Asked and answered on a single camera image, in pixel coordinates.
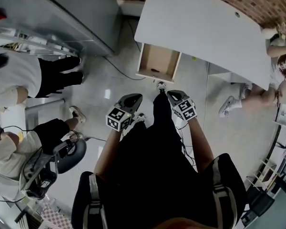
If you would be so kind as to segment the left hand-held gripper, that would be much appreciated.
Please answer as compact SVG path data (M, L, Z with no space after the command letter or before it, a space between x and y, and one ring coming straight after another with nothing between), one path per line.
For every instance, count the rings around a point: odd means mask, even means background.
M115 103L106 115L106 125L120 132L126 129L132 122L133 115L138 110L143 100L142 94L128 94Z

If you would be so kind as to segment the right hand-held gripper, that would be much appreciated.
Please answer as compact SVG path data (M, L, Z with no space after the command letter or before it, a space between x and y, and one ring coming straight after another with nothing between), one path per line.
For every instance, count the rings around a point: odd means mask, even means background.
M197 117L194 102L181 90L170 90L167 93L168 100L174 113L184 121Z

